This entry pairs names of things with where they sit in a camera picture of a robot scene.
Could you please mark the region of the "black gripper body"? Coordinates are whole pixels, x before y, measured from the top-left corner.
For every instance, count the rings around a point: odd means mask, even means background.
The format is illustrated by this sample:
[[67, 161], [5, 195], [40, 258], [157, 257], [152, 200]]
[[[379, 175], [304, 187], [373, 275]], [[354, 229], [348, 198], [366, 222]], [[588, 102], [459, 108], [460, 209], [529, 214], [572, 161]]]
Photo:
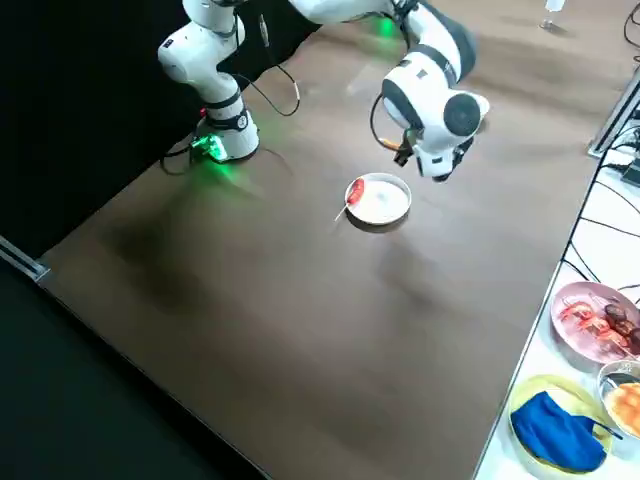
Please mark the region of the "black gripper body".
[[396, 148], [393, 161], [400, 167], [404, 167], [409, 159], [414, 155], [417, 143], [418, 131], [415, 129], [406, 129], [403, 132], [402, 141]]

